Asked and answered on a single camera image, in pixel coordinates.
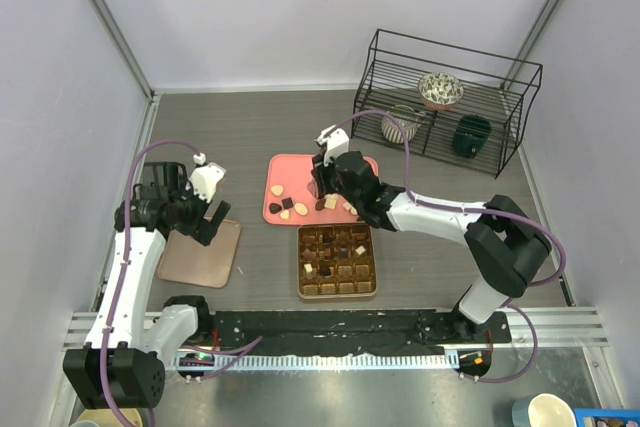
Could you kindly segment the gold chocolate box with tray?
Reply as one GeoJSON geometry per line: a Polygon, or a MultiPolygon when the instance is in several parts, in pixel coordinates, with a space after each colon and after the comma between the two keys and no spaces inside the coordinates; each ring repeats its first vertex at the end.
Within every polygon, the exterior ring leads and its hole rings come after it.
{"type": "Polygon", "coordinates": [[[366,298],[377,291],[371,228],[364,223],[303,225],[297,231],[297,288],[301,298],[366,298]],[[305,263],[313,265],[306,274],[305,263]],[[321,265],[332,275],[323,277],[321,265]]]}

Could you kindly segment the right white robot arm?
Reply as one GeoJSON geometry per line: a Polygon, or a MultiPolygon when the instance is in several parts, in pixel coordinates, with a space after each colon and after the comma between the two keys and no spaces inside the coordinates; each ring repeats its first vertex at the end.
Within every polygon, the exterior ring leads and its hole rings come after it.
{"type": "MultiPolygon", "coordinates": [[[[358,151],[331,159],[318,156],[312,170],[320,193],[345,197],[361,222],[352,229],[369,229],[367,239],[354,239],[364,253],[351,254],[353,272],[364,278],[361,266],[401,284],[401,294],[415,299],[415,280],[403,280],[410,268],[429,267],[443,272],[447,262],[435,259],[427,237],[464,246],[473,257],[479,278],[452,310],[451,327],[457,338],[472,342],[483,335],[494,311],[521,296],[549,256],[549,234],[527,218],[508,197],[496,195],[486,203],[460,203],[420,196],[406,186],[382,182],[358,151]]],[[[296,219],[291,224],[248,226],[241,235],[240,265],[246,288],[234,298],[236,306],[251,301],[264,306],[283,299],[278,285],[291,279],[294,288],[308,289],[313,280],[302,276],[302,234],[322,229],[318,221],[296,219]]]]}

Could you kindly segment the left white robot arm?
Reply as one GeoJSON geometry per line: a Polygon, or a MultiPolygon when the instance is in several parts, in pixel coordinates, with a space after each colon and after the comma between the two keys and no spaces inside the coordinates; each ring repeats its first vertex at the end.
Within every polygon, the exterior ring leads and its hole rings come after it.
{"type": "Polygon", "coordinates": [[[82,405],[91,410],[153,409],[161,399],[165,371],[187,342],[205,344],[213,332],[206,300],[174,296],[145,327],[146,307],[157,266],[170,234],[207,246],[230,210],[221,202],[206,213],[226,171],[202,163],[188,173],[176,162],[150,162],[153,175],[132,188],[114,214],[115,254],[102,302],[82,347],[70,349],[63,371],[82,405]]]}

